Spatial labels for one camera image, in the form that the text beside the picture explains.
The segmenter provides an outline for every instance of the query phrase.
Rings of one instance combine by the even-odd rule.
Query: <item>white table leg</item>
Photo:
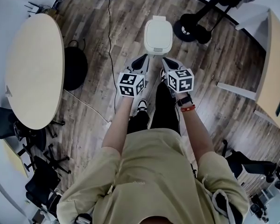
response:
[[[241,22],[240,24],[236,25],[235,26],[235,29],[236,30],[241,30],[251,24],[254,24],[254,23],[261,23],[262,21],[264,21],[265,19],[267,19],[268,17],[268,11],[264,12],[264,13],[261,13],[261,14],[258,14],[254,17],[251,17],[249,19],[247,19],[246,21],[244,22]]]
[[[272,125],[275,125],[276,127],[278,127],[276,125],[276,123],[274,122],[274,120],[272,120],[270,117],[268,117],[266,114],[263,114],[257,110],[254,110],[254,114],[258,115],[259,117],[265,119],[266,121],[268,121],[269,123],[271,123]]]
[[[232,86],[232,85],[229,85],[229,84],[224,84],[224,83],[218,82],[217,87],[219,87],[221,89],[224,89],[224,90],[227,90],[227,91],[231,91],[231,92],[236,93],[238,95],[242,95],[242,96],[247,97],[247,98],[252,99],[252,100],[256,99],[256,93],[255,92],[248,91],[248,90],[245,90],[245,89],[242,89],[242,88],[238,88],[236,86]]]

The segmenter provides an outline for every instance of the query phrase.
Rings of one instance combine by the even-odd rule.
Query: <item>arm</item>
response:
[[[61,197],[57,205],[57,216],[61,224],[73,223],[78,214],[89,212],[113,184],[126,140],[132,103],[133,98],[122,99],[120,108],[105,135],[102,148]]]
[[[176,95],[177,99],[186,96],[185,93]],[[192,103],[188,102],[182,108],[191,107],[191,105]],[[237,210],[232,210],[234,216],[237,217],[236,223],[241,223],[249,208],[245,191],[231,172],[226,159],[214,152],[210,135],[196,111],[191,110],[182,114],[198,164],[197,179],[211,193],[222,190],[227,195],[229,203]]]
[[[177,99],[186,97],[186,93],[176,94]],[[181,108],[187,108],[192,106],[191,102],[184,104]],[[185,120],[188,136],[193,149],[193,153],[197,162],[207,152],[214,151],[213,143],[210,135],[205,128],[204,124],[200,120],[195,110],[182,112]]]
[[[102,147],[112,147],[122,153],[133,100],[132,97],[123,97],[120,108],[104,137]]]

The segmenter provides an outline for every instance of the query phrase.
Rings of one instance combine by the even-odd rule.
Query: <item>table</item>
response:
[[[42,129],[54,118],[63,89],[64,47],[57,23],[46,14],[28,18],[7,55],[6,95],[16,117]]]
[[[224,83],[218,83],[217,86],[255,100],[280,128],[280,114],[276,116],[276,109],[280,103],[280,21],[272,10],[268,13],[266,59],[257,91],[247,91]]]

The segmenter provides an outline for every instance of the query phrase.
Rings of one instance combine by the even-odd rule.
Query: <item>laminate flooring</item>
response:
[[[108,0],[64,0],[60,13],[65,17],[61,29],[64,45],[75,39],[83,47],[88,60],[88,73],[84,84],[71,93],[97,110],[106,121],[114,115],[115,87],[112,78],[109,50]],[[166,16],[173,25],[183,13],[195,13],[203,7],[198,0],[111,0],[111,55],[115,79],[124,70],[127,59],[145,53],[143,43],[144,27],[153,15]],[[210,11],[201,24],[210,30],[220,14]],[[181,42],[175,35],[173,46],[167,57],[180,60],[195,75],[195,87],[191,93],[196,110],[208,129],[215,151],[222,153],[222,140],[227,139],[229,148],[243,152],[253,160],[267,160],[280,163],[280,130],[253,114],[260,110],[253,100],[219,89],[217,82],[224,82],[251,91],[256,91],[264,65],[265,52],[243,31],[237,31],[234,24],[224,18],[213,31],[207,44]],[[148,101],[148,113],[152,117],[161,58],[150,58],[147,77],[149,83],[141,97]],[[116,104],[121,97],[117,94]],[[48,137],[53,143],[56,158],[69,156],[62,165],[71,170],[62,171],[59,188],[68,189],[85,169],[94,154],[100,149],[107,130],[107,122],[91,108],[71,94],[63,91],[56,120],[64,120],[65,126],[55,126],[58,137]],[[190,147],[185,125],[181,119],[181,134],[190,162],[196,161]],[[260,175],[245,171],[239,177],[244,182],[248,195],[260,192],[268,184]]]

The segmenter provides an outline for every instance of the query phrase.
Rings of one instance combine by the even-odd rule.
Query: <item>beige t-shirt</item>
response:
[[[101,148],[62,196],[59,222],[74,223],[78,214],[93,210],[94,224],[139,224],[153,216],[173,224],[228,223],[205,188],[223,190],[245,216],[247,196],[226,159],[204,154],[195,179],[180,144],[175,131],[150,129],[127,135],[122,156],[111,147]]]

